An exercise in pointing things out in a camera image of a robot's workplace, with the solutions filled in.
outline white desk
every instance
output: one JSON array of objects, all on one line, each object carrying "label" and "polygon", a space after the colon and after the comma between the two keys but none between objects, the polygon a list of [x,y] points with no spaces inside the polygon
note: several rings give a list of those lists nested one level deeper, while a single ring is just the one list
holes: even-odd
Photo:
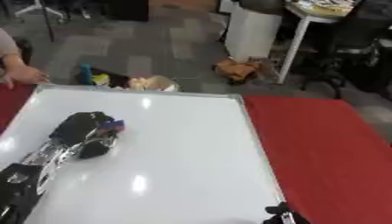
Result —
[{"label": "white desk", "polygon": [[304,38],[304,35],[306,33],[306,30],[310,22],[332,24],[339,21],[342,18],[342,16],[332,16],[332,15],[320,16],[319,14],[316,13],[313,14],[310,13],[309,10],[300,8],[300,6],[298,6],[297,3],[286,3],[285,8],[288,11],[291,11],[292,13],[297,15],[299,18],[301,18],[301,21],[298,23],[295,37],[292,40],[289,51],[287,52],[286,58],[284,59],[283,66],[279,74],[279,80],[278,80],[279,84],[284,83],[287,73],[290,70],[291,63],[297,54],[298,48],[301,45],[302,39]]}]

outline wall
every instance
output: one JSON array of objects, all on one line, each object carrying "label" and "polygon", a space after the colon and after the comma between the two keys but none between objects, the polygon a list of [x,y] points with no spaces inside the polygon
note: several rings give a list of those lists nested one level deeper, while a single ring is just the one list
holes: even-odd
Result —
[{"label": "wall", "polygon": [[172,4],[188,10],[213,11],[216,2],[216,0],[150,0],[150,5],[159,6],[163,4]]}]

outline human hand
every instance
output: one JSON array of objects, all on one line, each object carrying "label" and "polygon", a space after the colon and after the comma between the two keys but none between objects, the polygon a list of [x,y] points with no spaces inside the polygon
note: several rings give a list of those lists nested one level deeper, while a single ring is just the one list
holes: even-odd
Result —
[{"label": "human hand", "polygon": [[38,84],[49,81],[43,72],[27,65],[18,65],[7,69],[3,78],[9,89],[14,88],[14,81],[19,81],[24,84]]}]

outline robotic arm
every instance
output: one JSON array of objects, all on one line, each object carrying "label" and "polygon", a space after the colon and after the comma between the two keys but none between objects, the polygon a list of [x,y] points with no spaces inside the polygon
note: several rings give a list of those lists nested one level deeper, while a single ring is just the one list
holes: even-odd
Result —
[{"label": "robotic arm", "polygon": [[69,158],[106,154],[123,129],[123,121],[102,112],[69,116],[39,150],[0,171],[0,224],[23,223]]}]

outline whiteboard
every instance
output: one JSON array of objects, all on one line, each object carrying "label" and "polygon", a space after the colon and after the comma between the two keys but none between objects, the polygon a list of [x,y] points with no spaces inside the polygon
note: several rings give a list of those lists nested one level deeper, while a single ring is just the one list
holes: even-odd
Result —
[{"label": "whiteboard", "polygon": [[282,195],[238,97],[39,87],[0,137],[0,168],[68,116],[126,130],[106,156],[70,161],[26,224],[251,224]]}]

